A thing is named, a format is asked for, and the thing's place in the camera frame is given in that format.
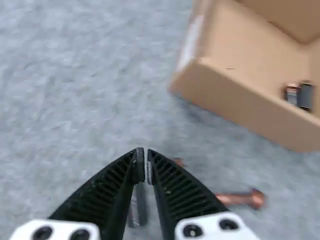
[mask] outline carpet floor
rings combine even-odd
[[[137,146],[184,158],[213,192],[263,191],[265,209],[230,208],[261,239],[319,239],[320,153],[288,151],[168,92],[191,7],[0,3],[0,239]],[[150,222],[123,239],[162,239],[147,191]]]

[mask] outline box flap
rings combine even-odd
[[[237,0],[300,43],[320,36],[319,0]]]

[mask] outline copper pipe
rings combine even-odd
[[[265,204],[265,195],[253,188],[250,193],[215,193],[215,196],[224,205],[249,205],[255,210],[260,210]]]

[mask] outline screw hole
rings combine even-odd
[[[71,237],[70,240],[88,240],[90,237],[90,233],[85,229],[80,229],[75,231]]]
[[[222,228],[223,230],[235,230],[238,229],[239,226],[235,221],[225,219],[220,221],[220,228]]]
[[[185,237],[194,238],[194,237],[199,237],[202,234],[203,233],[201,228],[194,224],[187,225],[183,229],[183,235]]]
[[[39,228],[32,237],[32,240],[47,240],[52,234],[52,228],[49,226],[43,226]]]

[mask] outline open cardboard box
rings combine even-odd
[[[320,150],[320,1],[196,0],[170,90],[297,152]],[[283,99],[310,80],[312,112]]]

